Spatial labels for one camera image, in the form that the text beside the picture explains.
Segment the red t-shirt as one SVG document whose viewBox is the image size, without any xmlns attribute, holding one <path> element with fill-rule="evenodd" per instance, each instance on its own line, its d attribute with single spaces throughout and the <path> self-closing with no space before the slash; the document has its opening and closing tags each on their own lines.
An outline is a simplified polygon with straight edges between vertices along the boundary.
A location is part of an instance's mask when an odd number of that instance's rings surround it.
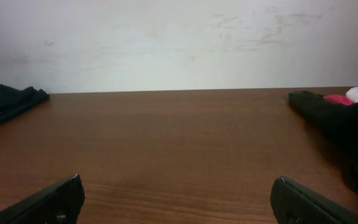
<svg viewBox="0 0 358 224">
<path fill-rule="evenodd" d="M 332 103 L 337 103 L 337 104 L 342 104 L 342 105 L 352 105 L 354 104 L 347 96 L 345 95 L 326 95 L 323 97 L 325 100 L 332 102 Z"/>
</svg>

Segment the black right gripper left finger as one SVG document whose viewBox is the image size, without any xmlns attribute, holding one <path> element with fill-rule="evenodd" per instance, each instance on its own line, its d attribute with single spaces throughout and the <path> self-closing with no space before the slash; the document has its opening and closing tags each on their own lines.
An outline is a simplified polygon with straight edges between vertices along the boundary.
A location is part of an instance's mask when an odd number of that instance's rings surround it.
<svg viewBox="0 0 358 224">
<path fill-rule="evenodd" d="M 84 187 L 75 174 L 1 210 L 0 224 L 76 224 L 84 201 Z"/>
</svg>

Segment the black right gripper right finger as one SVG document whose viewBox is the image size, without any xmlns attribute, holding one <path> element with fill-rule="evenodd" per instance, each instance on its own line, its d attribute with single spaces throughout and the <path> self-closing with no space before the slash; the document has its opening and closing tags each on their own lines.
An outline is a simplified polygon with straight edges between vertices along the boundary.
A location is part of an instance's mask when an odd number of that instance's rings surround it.
<svg viewBox="0 0 358 224">
<path fill-rule="evenodd" d="M 304 185 L 280 176 L 270 204 L 278 224 L 358 224 L 358 215 Z"/>
</svg>

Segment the folded navy blue garment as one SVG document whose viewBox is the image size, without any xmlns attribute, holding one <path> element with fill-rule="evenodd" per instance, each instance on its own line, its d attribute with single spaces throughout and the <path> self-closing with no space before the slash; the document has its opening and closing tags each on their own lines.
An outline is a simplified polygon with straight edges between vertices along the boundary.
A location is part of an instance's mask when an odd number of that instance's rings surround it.
<svg viewBox="0 0 358 224">
<path fill-rule="evenodd" d="M 0 84 L 0 124 L 47 101 L 50 95 L 30 86 L 24 90 Z"/>
</svg>

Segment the black t-shirt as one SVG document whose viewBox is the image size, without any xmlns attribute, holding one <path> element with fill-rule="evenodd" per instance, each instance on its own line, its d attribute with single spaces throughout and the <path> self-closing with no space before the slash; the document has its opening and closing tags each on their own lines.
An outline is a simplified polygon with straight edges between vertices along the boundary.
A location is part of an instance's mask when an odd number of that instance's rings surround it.
<svg viewBox="0 0 358 224">
<path fill-rule="evenodd" d="M 344 171 L 344 180 L 358 194 L 358 103 L 332 103 L 310 91 L 289 93 L 288 102 L 346 157 L 349 167 Z"/>
</svg>

